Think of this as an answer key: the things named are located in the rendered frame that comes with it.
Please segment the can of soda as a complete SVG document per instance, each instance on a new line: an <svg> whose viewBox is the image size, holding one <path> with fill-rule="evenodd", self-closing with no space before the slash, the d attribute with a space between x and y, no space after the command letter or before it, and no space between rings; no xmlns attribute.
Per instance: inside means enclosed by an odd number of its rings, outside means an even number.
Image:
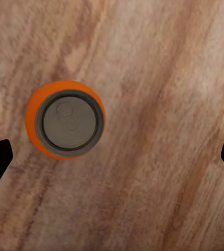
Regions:
<svg viewBox="0 0 224 251"><path fill-rule="evenodd" d="M72 159L91 151L105 130L100 97L83 83L51 82L29 98L25 126L28 137L42 153Z"/></svg>

